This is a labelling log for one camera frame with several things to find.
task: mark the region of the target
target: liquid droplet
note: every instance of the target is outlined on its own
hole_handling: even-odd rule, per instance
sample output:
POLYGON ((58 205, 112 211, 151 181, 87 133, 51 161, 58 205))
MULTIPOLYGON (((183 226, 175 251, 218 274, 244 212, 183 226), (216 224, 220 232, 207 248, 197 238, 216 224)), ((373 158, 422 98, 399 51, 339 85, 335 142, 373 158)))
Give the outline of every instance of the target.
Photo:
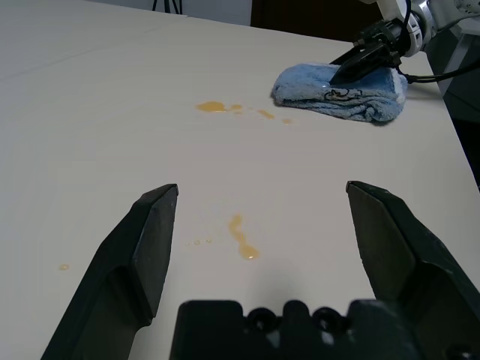
POLYGON ((247 243, 245 234, 240 229, 242 226, 243 217, 235 215, 229 223, 229 230, 233 238, 238 242, 238 252, 240 256, 246 260, 256 259, 260 256, 260 252, 253 246, 247 243))
POLYGON ((272 120, 275 119, 275 115, 271 114, 268 111, 265 110, 258 110, 257 111, 260 115, 265 116, 267 119, 272 120))
POLYGON ((240 105, 239 103, 234 103, 232 107, 230 107, 230 110, 241 110, 242 108, 243 106, 240 105))

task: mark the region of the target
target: black cable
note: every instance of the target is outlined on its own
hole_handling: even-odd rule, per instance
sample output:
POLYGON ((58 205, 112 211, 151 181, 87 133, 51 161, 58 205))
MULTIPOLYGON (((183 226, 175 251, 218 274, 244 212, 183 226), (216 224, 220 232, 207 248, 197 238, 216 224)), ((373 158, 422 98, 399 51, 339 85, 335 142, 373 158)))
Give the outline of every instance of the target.
MULTIPOLYGON (((412 0, 406 0, 406 16, 405 21, 403 21, 403 28, 400 33, 400 39, 403 36, 408 35, 408 20, 410 18, 410 14, 412 13, 412 0)), ((399 67, 397 67, 397 71, 406 77, 406 80, 409 84, 411 83, 436 83, 442 80, 450 79, 451 77, 456 77, 458 75, 462 75, 468 73, 472 70, 480 68, 480 58, 475 60, 472 64, 468 64, 461 69, 457 69, 455 71, 451 71, 449 73, 442 73, 440 75, 426 75, 426 76, 416 76, 416 75, 409 75, 408 73, 403 73, 399 67)))
POLYGON ((175 8, 175 12, 176 12, 177 14, 180 14, 180 13, 179 13, 179 8, 177 7, 177 1, 172 0, 172 3, 173 3, 173 7, 175 8))
POLYGON ((410 35, 408 33, 408 20, 410 20, 411 14, 412 14, 412 0, 406 0, 405 20, 403 21, 402 31, 400 32, 400 40, 405 43, 410 39, 410 35))

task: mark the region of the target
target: wall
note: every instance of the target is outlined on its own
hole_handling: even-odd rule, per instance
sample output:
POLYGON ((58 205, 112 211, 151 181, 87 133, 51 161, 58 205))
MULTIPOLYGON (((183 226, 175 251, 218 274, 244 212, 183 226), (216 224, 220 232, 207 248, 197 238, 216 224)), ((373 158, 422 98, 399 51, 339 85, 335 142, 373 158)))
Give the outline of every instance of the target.
MULTIPOLYGON (((154 0, 89 0, 129 8, 151 10, 154 0)), ((183 0, 183 14, 189 17, 250 25, 252 0, 183 0)), ((157 0, 157 11, 164 11, 164 0, 157 0)), ((174 12, 170 0, 170 11, 174 12)))

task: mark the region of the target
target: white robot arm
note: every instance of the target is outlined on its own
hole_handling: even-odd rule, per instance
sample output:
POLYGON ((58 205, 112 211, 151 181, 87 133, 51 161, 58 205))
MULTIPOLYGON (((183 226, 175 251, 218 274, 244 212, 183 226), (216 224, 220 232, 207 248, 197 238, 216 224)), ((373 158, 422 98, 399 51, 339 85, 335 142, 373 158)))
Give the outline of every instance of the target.
MULTIPOLYGON (((360 0, 365 4, 376 2, 386 21, 404 21, 407 13, 406 0, 360 0)), ((479 0, 412 0, 412 14, 408 22, 410 48, 404 56, 413 56, 442 30, 460 20, 480 15, 479 0)))
MULTIPOLYGON (((340 65, 330 84, 338 86, 360 80, 380 67, 398 68, 402 56, 413 56, 430 40, 468 17, 480 15, 479 0, 360 0, 376 2, 383 16, 361 31, 353 49, 332 64, 340 65)), ((480 59, 464 69, 440 76, 410 76, 409 82, 431 82, 448 79, 480 67, 480 59)))

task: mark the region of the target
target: blue towel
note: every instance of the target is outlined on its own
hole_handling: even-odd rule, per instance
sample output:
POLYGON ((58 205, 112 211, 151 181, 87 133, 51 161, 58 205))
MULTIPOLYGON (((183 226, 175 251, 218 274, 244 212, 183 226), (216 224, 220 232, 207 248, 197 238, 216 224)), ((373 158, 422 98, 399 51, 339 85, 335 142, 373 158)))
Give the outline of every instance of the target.
POLYGON ((277 79, 271 96, 277 105, 298 107, 359 122, 389 122, 404 108, 407 80, 381 67, 363 79, 332 87, 337 65, 298 64, 277 79))

